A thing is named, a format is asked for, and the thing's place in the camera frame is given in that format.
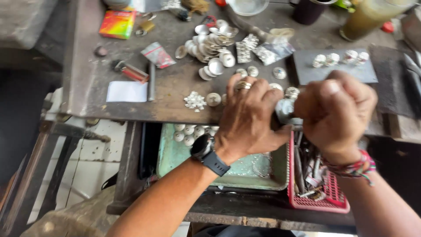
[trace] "forearm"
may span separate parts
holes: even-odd
[[[349,200],[359,236],[418,236],[421,219],[377,173],[369,178],[338,177],[341,190]]]
[[[200,162],[187,159],[146,190],[118,218],[107,237],[171,236],[216,178]]]

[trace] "watch face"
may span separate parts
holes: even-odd
[[[209,134],[204,134],[197,138],[190,150],[191,155],[196,158],[202,158],[206,151],[210,150],[211,138]]]

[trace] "hand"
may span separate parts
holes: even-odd
[[[234,91],[241,79],[236,74],[226,87],[226,106],[215,135],[216,154],[228,165],[250,154],[275,151],[290,139],[291,126],[274,132],[270,120],[276,103],[283,98],[264,79],[246,77],[251,89]]]
[[[299,94],[294,113],[302,118],[307,139],[332,164],[352,164],[361,158],[357,142],[371,120],[377,95],[343,71],[314,81]]]

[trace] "black watch strap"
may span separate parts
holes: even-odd
[[[221,177],[231,168],[231,166],[226,165],[214,151],[209,152],[202,160],[204,166]]]

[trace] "red bottle cap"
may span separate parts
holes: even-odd
[[[381,27],[381,30],[383,30],[386,33],[392,33],[394,31],[393,24],[391,22],[385,22]]]
[[[216,4],[220,7],[226,6],[225,0],[215,0]]]

